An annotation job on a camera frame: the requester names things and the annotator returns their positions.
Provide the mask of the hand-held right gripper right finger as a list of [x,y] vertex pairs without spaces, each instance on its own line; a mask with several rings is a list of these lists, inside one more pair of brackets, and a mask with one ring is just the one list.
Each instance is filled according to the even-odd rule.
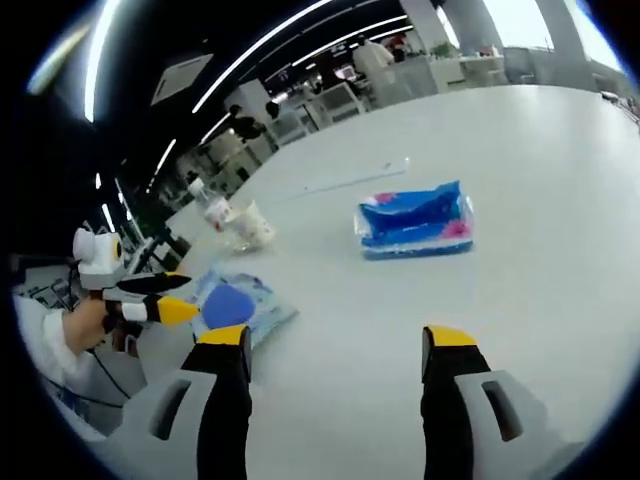
[[450,327],[422,330],[420,414],[425,441],[426,479],[472,479],[476,466],[474,434],[468,402],[456,379],[489,373],[491,368],[476,341]]

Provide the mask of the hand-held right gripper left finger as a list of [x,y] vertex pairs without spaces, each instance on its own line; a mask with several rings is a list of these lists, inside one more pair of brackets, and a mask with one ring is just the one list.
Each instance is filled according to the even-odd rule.
[[252,413],[251,334],[210,330],[163,386],[151,411],[153,479],[245,479]]

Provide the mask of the person's left hand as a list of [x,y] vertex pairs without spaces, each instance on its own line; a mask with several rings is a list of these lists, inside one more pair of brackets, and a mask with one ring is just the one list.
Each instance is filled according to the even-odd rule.
[[104,300],[87,298],[62,315],[65,343],[74,355],[79,356],[102,341],[106,335],[103,320],[108,314]]

